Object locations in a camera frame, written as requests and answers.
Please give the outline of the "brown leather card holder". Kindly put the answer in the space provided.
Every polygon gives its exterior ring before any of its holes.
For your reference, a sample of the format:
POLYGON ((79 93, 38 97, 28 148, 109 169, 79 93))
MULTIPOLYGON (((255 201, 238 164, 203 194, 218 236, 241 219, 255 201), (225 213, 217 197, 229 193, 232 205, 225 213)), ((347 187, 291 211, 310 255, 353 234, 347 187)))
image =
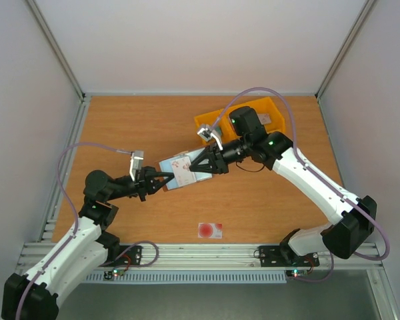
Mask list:
POLYGON ((184 151, 172 157, 158 161, 157 166, 160 171, 174 174, 174 178, 165 186, 166 191, 176 190, 213 178, 213 175, 210 173, 192 172, 189 169, 189 166, 203 150, 204 147, 184 151))

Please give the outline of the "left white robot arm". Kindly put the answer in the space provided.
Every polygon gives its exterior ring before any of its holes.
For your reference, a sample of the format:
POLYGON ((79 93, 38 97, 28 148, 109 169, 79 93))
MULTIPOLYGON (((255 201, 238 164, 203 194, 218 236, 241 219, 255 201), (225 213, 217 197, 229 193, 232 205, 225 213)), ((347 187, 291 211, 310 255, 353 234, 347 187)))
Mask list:
POLYGON ((64 301, 88 274, 120 260, 120 240, 106 231, 118 211, 110 202, 123 197, 144 201, 173 178, 173 173, 154 167, 119 178, 101 170, 90 172, 83 206, 65 236, 25 274, 14 273, 6 280, 1 318, 56 319, 64 301))

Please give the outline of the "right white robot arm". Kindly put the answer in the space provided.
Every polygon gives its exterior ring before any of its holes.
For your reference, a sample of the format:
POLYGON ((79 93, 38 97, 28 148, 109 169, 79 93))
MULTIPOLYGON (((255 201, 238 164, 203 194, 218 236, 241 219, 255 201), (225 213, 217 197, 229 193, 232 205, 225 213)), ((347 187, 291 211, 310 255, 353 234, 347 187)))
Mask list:
POLYGON ((225 174, 229 164, 247 157, 263 164, 296 186, 328 220, 319 227, 290 232, 279 244, 284 262, 296 264, 304 256, 321 251, 350 258, 374 231, 376 202, 370 196, 359 198, 332 181, 294 149, 285 134, 266 132, 253 108, 240 107, 229 118, 238 138, 224 145, 206 146, 191 162, 190 171, 225 174))

